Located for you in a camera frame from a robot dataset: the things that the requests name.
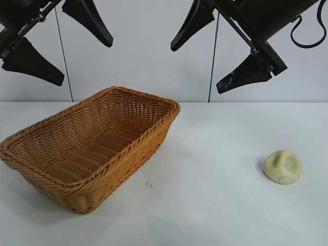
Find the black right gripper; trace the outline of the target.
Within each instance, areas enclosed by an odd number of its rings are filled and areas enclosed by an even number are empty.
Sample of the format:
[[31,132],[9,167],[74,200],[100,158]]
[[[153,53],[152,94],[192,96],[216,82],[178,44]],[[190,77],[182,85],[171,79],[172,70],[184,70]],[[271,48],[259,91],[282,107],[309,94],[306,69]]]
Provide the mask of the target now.
[[[270,46],[268,40],[286,25],[296,20],[316,1],[216,1],[216,9],[235,31],[246,39],[251,53],[217,84],[219,94],[233,89],[266,82],[287,69],[286,64]],[[195,33],[215,20],[214,1],[193,0],[180,30],[171,41],[177,51]]]

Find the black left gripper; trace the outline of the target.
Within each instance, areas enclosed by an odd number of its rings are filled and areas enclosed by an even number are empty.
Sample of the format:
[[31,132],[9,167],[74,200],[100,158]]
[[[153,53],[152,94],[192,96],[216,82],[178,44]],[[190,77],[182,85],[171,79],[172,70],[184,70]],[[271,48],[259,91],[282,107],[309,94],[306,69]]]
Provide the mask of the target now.
[[[46,20],[60,1],[1,1],[2,69],[31,75],[62,86],[64,74],[48,62],[29,42],[26,35]],[[113,36],[101,19],[93,0],[65,1],[62,11],[83,25],[103,45],[110,48]]]

